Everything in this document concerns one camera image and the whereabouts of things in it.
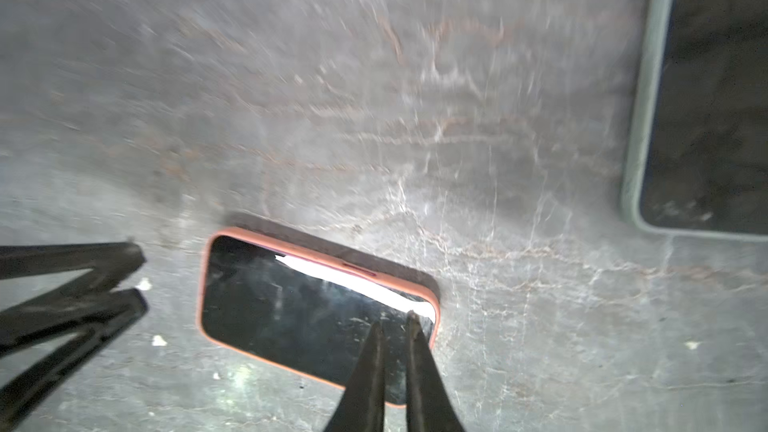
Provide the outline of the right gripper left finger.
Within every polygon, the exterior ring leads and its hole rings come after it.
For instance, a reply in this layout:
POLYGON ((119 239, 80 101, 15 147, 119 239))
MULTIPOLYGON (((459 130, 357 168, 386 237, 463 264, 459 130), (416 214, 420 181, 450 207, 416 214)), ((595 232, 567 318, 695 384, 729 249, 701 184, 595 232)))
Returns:
POLYGON ((375 323, 325 432, 382 432, 385 399, 384 335, 375 323))

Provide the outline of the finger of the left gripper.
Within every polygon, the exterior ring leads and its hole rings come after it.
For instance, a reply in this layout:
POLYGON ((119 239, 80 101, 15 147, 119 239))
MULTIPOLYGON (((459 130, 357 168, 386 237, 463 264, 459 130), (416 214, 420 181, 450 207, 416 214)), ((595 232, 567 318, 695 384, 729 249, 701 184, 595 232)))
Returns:
POLYGON ((1 387, 1 427, 17 428, 64 381, 139 321, 148 305, 136 289, 1 313, 1 356, 69 335, 70 340, 1 387))
POLYGON ((146 310, 146 301, 135 289, 116 292, 115 288, 146 262, 141 247, 133 242, 3 246, 1 279, 24 279, 65 272, 80 275, 46 293, 9 307, 22 312, 57 302, 83 303, 92 298, 131 301, 137 311, 146 310))

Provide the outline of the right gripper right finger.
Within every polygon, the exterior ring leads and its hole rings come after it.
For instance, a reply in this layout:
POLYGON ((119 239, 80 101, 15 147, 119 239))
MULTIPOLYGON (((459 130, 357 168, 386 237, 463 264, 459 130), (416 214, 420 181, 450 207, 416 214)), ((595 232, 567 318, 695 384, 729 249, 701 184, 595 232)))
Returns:
POLYGON ((407 316, 406 420, 411 432, 464 431, 414 311, 407 316))

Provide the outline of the pink phone case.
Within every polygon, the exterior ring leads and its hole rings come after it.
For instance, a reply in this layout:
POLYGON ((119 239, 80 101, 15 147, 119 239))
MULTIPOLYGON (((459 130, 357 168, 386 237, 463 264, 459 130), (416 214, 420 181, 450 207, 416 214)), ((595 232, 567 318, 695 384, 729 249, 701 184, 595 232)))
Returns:
POLYGON ((406 401, 411 312, 434 342, 438 298, 415 281, 236 227, 214 234, 203 252, 198 324, 209 340, 342 388, 378 323, 394 407, 406 401))

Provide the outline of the light blue case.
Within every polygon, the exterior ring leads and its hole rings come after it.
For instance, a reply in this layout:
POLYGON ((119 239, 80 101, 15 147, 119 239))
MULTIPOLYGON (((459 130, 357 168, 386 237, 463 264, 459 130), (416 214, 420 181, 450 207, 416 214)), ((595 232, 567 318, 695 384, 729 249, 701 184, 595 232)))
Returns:
POLYGON ((621 188, 639 229, 767 237, 767 0, 648 0, 621 188))

